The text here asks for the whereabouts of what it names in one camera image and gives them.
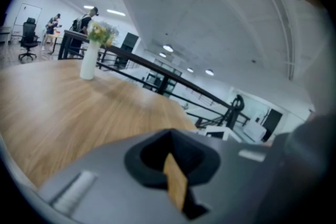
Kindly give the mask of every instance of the door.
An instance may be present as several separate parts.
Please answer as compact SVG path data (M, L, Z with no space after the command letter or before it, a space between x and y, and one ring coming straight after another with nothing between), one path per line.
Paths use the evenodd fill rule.
M127 52L132 52L135 43L137 43L138 38L139 37L134 34L127 33L120 49L125 50ZM118 65L117 66L118 69L124 69L127 65L128 58L117 57L115 62Z
M274 109L271 109L269 112L265 122L263 123L263 127L266 129L266 135L262 138L263 141L267 141L269 137L274 132L275 128L277 127L282 114Z
M25 23L28 18L34 18L36 24L41 10L39 7L22 3L14 22L12 36L23 35L23 23Z

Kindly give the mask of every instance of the table leg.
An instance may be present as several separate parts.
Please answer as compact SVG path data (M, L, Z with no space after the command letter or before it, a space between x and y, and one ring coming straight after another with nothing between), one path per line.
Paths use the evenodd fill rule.
M68 41L68 36L64 34L61 46L59 48L58 52L58 60L63 59L63 53L64 53L64 48L65 48L65 43Z
M7 34L6 40L5 40L5 46L8 46L8 40L9 40L9 33Z
M52 52L48 52L48 54L53 55L53 53L54 53L54 51L55 51L56 41L57 41L57 37L55 38L53 51L52 51Z
M68 38L65 46L64 46L64 53L63 53L63 59L68 59L68 51L69 51L69 46L71 46L72 38Z
M106 48L105 48L103 57L101 58L100 62L104 62L104 60L105 60L105 56L106 56L106 52L107 52L107 50L106 50Z

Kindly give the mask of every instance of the window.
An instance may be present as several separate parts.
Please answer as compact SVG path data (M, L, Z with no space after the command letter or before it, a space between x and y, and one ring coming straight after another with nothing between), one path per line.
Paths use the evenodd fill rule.
M182 72L176 70L175 68L169 66L169 65L166 65L165 63L159 61L159 60L156 60L154 61L154 64L172 72L172 73L175 73L176 75L178 76L181 76ZM147 79L146 79L146 82L149 83L149 84L152 84L154 86L157 86L157 87L160 87L162 81L164 79L164 75L161 75L153 70L151 70L147 76ZM166 91L168 92L173 92L174 88L176 86L176 81L175 80L172 80L172 79L168 79L168 83L167 83L167 86L165 88ZM144 85L143 86L144 88L146 89L149 89L149 90L152 90L154 92L157 92L157 89L153 88L153 87L150 87L150 86L146 86ZM166 97L169 97L170 94L169 93L164 93L163 94L164 96Z

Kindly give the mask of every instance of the whiteboard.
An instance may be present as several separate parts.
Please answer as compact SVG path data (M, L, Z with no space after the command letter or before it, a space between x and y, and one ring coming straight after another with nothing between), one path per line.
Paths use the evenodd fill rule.
M35 19L35 24L37 23L37 19L40 15L41 8L31 6L28 4L21 4L19 13L16 16L14 25L23 25L27 21L28 18L34 18Z

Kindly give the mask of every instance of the backpack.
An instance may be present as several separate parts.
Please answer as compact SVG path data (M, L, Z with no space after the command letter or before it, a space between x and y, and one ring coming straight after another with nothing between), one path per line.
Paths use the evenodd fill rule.
M82 20L87 17L89 17L89 15L85 14L83 17L77 18L76 20L74 20L72 23L72 26L70 27L70 30L75 31L75 32L80 32L81 26L82 26Z
M48 23L46 24L46 28L48 29L48 24L49 24L49 22L51 21L51 20L54 20L54 18L50 18L50 20L48 21Z

